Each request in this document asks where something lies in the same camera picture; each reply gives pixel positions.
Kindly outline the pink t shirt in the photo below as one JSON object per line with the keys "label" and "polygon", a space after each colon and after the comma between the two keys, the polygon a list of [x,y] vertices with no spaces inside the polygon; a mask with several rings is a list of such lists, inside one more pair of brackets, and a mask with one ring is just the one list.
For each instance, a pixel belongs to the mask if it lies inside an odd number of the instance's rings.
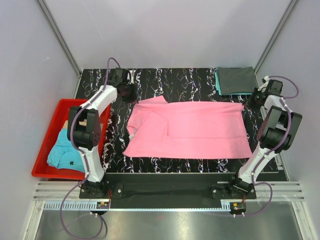
{"label": "pink t shirt", "polygon": [[131,158],[246,159],[252,155],[235,102],[168,103],[163,96],[135,104],[127,123]]}

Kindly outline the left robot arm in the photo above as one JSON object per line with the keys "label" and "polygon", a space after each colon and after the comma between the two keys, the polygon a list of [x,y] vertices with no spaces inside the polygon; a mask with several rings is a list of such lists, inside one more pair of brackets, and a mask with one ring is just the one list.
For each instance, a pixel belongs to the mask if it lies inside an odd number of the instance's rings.
{"label": "left robot arm", "polygon": [[67,138],[80,154],[84,166],[85,178],[81,187],[97,198],[108,193],[99,154],[102,138],[100,116],[119,97],[125,103],[137,100],[131,72],[117,67],[107,73],[106,83],[89,100],[69,109]]}

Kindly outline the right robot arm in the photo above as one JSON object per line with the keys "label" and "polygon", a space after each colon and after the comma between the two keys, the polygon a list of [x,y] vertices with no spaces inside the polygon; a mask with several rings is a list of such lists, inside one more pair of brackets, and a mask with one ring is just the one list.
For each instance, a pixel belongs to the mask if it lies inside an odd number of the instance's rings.
{"label": "right robot arm", "polygon": [[[293,96],[283,96],[283,82],[289,81],[296,89]],[[288,150],[297,134],[302,121],[302,115],[292,111],[287,99],[294,99],[299,94],[298,86],[289,78],[279,75],[266,76],[263,84],[255,88],[245,106],[264,108],[266,117],[257,133],[257,146],[239,171],[227,185],[228,195],[232,198],[245,197],[253,193],[259,174],[270,160],[279,153]]]}

